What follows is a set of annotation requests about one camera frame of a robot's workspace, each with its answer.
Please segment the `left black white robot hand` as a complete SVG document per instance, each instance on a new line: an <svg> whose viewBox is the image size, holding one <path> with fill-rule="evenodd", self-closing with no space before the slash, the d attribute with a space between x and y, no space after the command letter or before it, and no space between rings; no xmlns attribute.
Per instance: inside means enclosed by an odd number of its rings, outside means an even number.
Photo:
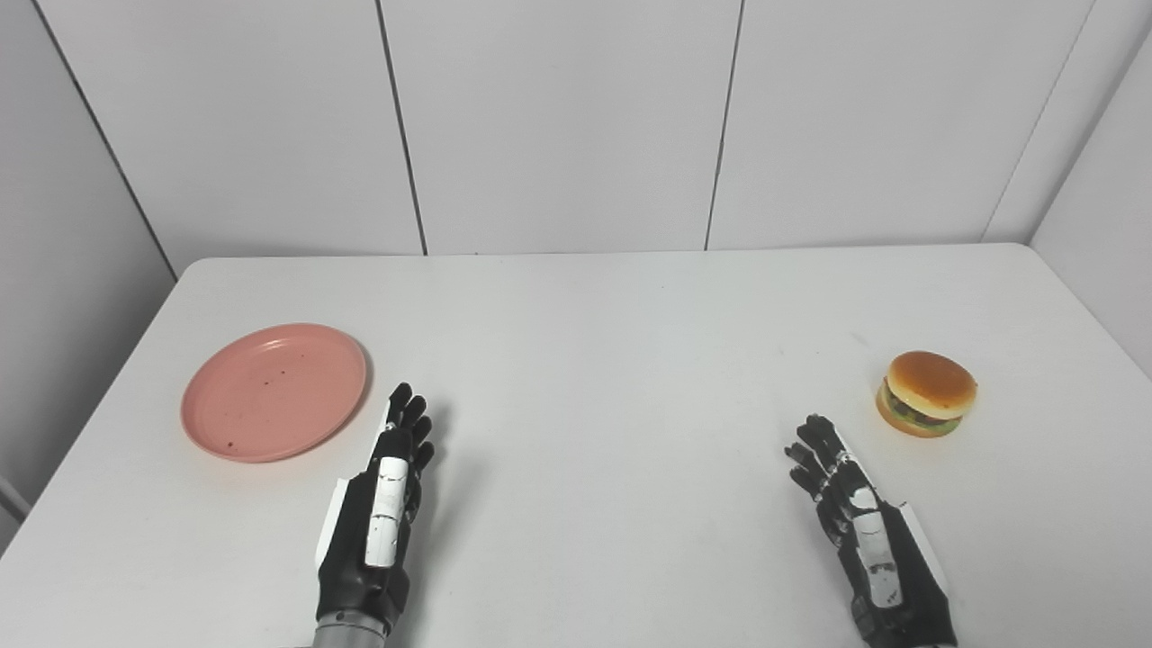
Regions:
<svg viewBox="0 0 1152 648"><path fill-rule="evenodd" d="M366 467L338 481L314 553L314 647L382 647L396 628L409 600L404 562L420 473L435 454L431 430L427 401L401 382Z"/></svg>

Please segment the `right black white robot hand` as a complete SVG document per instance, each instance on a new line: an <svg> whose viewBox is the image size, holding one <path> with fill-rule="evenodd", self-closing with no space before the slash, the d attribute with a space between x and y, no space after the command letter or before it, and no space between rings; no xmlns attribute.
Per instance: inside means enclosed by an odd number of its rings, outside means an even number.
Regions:
<svg viewBox="0 0 1152 648"><path fill-rule="evenodd" d="M783 452L812 502L851 587L849 610L867 647L956 647L950 603L908 506L877 492L829 419L812 414Z"/></svg>

